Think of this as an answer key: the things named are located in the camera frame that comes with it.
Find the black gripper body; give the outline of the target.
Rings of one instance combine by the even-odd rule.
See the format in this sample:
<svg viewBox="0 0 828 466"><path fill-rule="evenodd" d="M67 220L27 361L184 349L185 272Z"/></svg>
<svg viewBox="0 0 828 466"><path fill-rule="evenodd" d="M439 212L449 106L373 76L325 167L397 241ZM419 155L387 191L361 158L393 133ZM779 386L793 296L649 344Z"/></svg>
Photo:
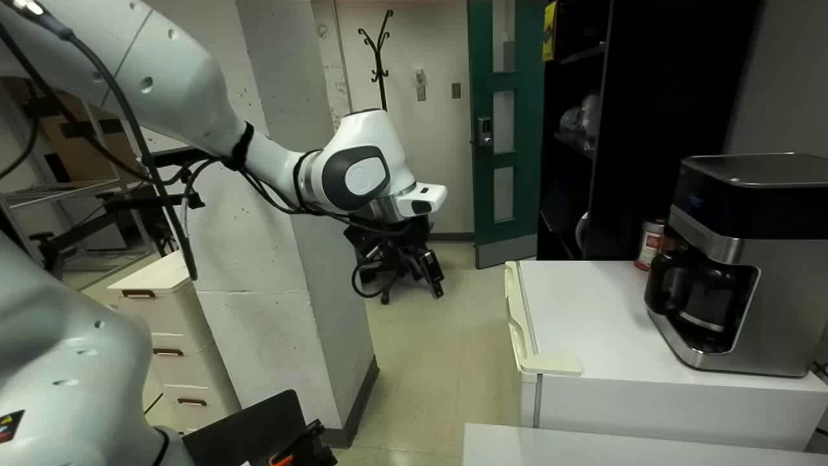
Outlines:
<svg viewBox="0 0 828 466"><path fill-rule="evenodd" d="M389 303L389 287L401 278L423 280L435 299L441 299L441 267L427 247L432 224L427 219L401 220L396 226L348 226L344 239L353 247L352 290L360 299Z"/></svg>

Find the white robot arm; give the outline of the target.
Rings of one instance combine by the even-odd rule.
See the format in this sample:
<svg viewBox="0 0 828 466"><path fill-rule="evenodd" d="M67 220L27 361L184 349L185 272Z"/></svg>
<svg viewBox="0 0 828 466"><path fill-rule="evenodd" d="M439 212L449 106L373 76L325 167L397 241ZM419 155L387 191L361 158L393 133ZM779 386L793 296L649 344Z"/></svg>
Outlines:
<svg viewBox="0 0 828 466"><path fill-rule="evenodd" d="M3 0L0 23L8 78L176 137L298 216L397 226L446 199L406 168L383 110L344 118L316 151L270 141L232 110L207 48L145 0ZM146 368L137 321L0 239L0 466L193 466L177 436L142 414Z"/></svg>

